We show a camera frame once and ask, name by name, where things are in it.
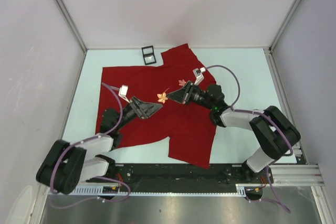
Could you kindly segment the red t-shirt garment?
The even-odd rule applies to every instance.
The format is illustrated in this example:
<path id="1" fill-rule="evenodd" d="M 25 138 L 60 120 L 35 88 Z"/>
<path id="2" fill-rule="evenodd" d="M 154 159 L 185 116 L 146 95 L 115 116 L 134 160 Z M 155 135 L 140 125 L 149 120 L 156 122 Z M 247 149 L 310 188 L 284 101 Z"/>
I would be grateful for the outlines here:
<path id="1" fill-rule="evenodd" d="M 193 81 L 193 70 L 203 67 L 196 55 L 183 44 L 161 54 L 163 65 L 104 67 L 101 82 L 113 87 L 128 86 L 128 96 L 157 102 L 157 94 L 181 88 L 178 81 Z M 150 144 L 169 137 L 168 156 L 201 168 L 209 167 L 216 126 L 209 110 L 191 103 L 178 104 L 168 99 L 149 119 L 134 119 L 119 131 L 119 147 Z"/>

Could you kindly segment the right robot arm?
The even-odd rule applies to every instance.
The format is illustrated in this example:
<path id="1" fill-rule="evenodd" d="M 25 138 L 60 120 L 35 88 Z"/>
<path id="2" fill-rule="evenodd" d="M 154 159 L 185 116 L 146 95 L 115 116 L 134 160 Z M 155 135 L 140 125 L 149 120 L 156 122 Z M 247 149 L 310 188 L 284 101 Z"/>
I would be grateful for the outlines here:
<path id="1" fill-rule="evenodd" d="M 292 155 L 292 147 L 301 140 L 299 131 L 276 106 L 263 111 L 233 109 L 225 102 L 221 86 L 217 84 L 209 85 L 204 91 L 189 81 L 167 97 L 179 104 L 195 103 L 209 109 L 209 118 L 216 126 L 238 127 L 254 133 L 259 149 L 241 165 L 241 178 L 249 183 L 259 179 L 266 167 L 287 152 Z"/>

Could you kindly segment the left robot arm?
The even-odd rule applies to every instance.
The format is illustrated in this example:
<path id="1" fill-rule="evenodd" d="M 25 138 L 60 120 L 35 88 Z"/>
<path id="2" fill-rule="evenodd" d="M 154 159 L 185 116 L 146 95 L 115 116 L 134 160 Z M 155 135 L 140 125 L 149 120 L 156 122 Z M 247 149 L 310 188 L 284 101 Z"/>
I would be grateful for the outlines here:
<path id="1" fill-rule="evenodd" d="M 106 109 L 102 116 L 99 133 L 84 140 L 69 143 L 56 140 L 36 174 L 37 182 L 48 186 L 51 193 L 69 194 L 79 182 L 100 177 L 105 182 L 115 178 L 115 161 L 103 154 L 117 148 L 121 143 L 119 132 L 134 119 L 149 119 L 163 105 L 144 102 L 132 97 L 119 111 Z"/>

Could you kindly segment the gold maple leaf brooch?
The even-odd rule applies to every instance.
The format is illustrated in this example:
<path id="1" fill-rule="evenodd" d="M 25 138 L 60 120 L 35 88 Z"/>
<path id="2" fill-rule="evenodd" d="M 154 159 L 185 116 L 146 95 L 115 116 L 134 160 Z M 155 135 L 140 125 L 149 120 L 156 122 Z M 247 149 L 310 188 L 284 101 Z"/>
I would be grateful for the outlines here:
<path id="1" fill-rule="evenodd" d="M 166 92 L 157 94 L 157 98 L 157 101 L 162 104 L 164 104 L 168 100 Z"/>

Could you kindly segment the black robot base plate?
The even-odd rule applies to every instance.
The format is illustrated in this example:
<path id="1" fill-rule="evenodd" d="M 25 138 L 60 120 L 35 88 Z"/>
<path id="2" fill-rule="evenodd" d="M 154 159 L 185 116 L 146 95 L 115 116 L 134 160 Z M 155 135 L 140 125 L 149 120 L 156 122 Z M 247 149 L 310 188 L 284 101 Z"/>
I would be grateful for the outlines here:
<path id="1" fill-rule="evenodd" d="M 105 177 L 122 179 L 135 190 L 178 192 L 219 192 L 226 185 L 236 184 L 262 188 L 274 181 L 271 171 L 253 175 L 240 164 L 211 164 L 208 169 L 190 164 L 115 164 Z"/>

